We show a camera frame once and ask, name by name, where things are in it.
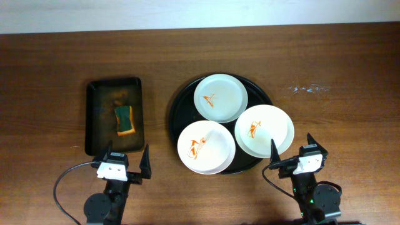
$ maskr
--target green sponge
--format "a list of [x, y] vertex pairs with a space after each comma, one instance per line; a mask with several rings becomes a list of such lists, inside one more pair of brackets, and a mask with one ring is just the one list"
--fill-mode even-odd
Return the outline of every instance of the green sponge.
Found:
[[133, 112], [131, 106], [118, 106], [115, 108], [117, 116], [117, 134], [118, 136], [135, 133], [133, 126]]

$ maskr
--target white bowl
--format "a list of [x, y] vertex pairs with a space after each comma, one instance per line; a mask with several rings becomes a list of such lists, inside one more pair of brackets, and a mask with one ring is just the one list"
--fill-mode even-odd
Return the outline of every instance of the white bowl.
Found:
[[237, 119], [246, 110], [248, 93], [235, 77], [214, 74], [197, 85], [194, 105], [204, 118], [227, 123]]
[[199, 174], [216, 174], [226, 169], [232, 163], [235, 148], [232, 134], [213, 121], [188, 125], [177, 141], [181, 161]]
[[274, 139], [278, 154], [282, 154], [293, 142], [294, 126], [290, 117], [278, 107], [253, 106], [237, 119], [235, 138], [249, 155], [269, 158], [271, 139]]

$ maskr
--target stain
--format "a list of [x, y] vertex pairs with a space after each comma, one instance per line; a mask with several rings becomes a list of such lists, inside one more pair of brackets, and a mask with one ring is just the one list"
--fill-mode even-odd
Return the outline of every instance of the stain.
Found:
[[318, 84], [312, 84], [311, 87], [309, 88], [305, 88], [305, 87], [299, 87], [298, 85], [296, 87], [294, 87], [293, 89], [293, 93], [297, 94], [299, 91], [305, 90], [308, 93], [316, 93], [316, 92], [320, 92], [320, 91], [329, 91], [329, 88], [325, 88], [325, 87], [321, 87]]
[[208, 141], [208, 139], [206, 139], [204, 137], [202, 137], [199, 142], [192, 140], [192, 146], [190, 147], [190, 150], [187, 153], [187, 156], [189, 156], [190, 158], [193, 158], [193, 159], [197, 159], [200, 150], [203, 148], [203, 146], [206, 144], [207, 141]]
[[208, 104], [210, 104], [212, 108], [214, 108], [214, 100], [217, 98], [214, 96], [214, 94], [212, 94], [210, 97], [203, 96], [203, 98], [207, 101]]
[[250, 138], [254, 138], [254, 137], [255, 137], [255, 135], [256, 135], [256, 129], [257, 129], [258, 126], [261, 126], [261, 121], [259, 121], [259, 122], [253, 121], [253, 122], [251, 123], [250, 131], [247, 133], [247, 135], [248, 135]]
[[111, 96], [113, 99], [126, 98], [126, 96], [128, 96], [128, 91], [125, 89], [120, 91], [115, 91], [111, 93]]
[[123, 106], [124, 103], [121, 102], [121, 101], [119, 101], [119, 100], [115, 100], [115, 101], [114, 101], [114, 105], [115, 105], [115, 106]]

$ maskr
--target black round tray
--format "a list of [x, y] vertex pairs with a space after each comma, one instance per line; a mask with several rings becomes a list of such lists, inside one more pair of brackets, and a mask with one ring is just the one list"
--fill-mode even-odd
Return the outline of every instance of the black round tray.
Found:
[[[254, 84], [244, 77], [232, 74], [230, 75], [240, 80], [246, 88], [247, 95], [249, 96], [249, 101], [247, 103], [246, 109], [260, 104], [273, 105], [267, 94], [257, 84]], [[199, 79], [196, 79], [195, 81], [184, 87], [172, 103], [171, 111], [169, 112], [169, 135], [171, 136], [171, 140], [175, 144], [175, 146], [178, 144], [179, 135], [186, 126], [196, 121], [206, 120], [197, 111], [196, 107], [194, 106], [193, 100], [194, 90], [196, 89], [200, 81], [202, 81], [204, 78], [205, 76], [200, 77]], [[237, 119], [232, 122], [221, 123], [225, 128], [227, 128], [227, 130], [233, 135], [233, 137], [235, 137], [234, 128], [236, 120]], [[241, 147], [239, 147], [236, 139], [235, 143], [235, 157], [233, 158], [232, 163], [224, 171], [220, 172], [220, 174], [240, 173], [252, 168], [257, 163], [263, 160], [245, 153], [241, 149]]]

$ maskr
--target wooden table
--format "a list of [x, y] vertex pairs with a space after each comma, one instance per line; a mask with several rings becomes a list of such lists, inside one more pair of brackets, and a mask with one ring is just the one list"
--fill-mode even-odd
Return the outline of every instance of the wooden table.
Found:
[[[292, 118], [296, 135], [281, 158], [298, 154], [307, 133], [329, 151], [316, 177], [342, 186], [340, 221], [399, 224], [399, 40], [400, 23], [1, 35], [1, 223], [72, 224], [52, 188], [65, 169], [92, 159], [84, 152], [86, 84], [130, 74], [142, 80], [153, 177], [131, 186], [123, 223], [299, 218], [296, 202], [262, 178], [268, 160], [241, 174], [203, 176], [174, 151], [172, 97], [203, 74], [232, 73], [260, 85]], [[130, 171], [139, 171], [140, 158], [129, 154]], [[290, 191], [277, 171], [267, 176]], [[57, 194], [85, 222], [85, 200], [104, 185], [83, 167]]]

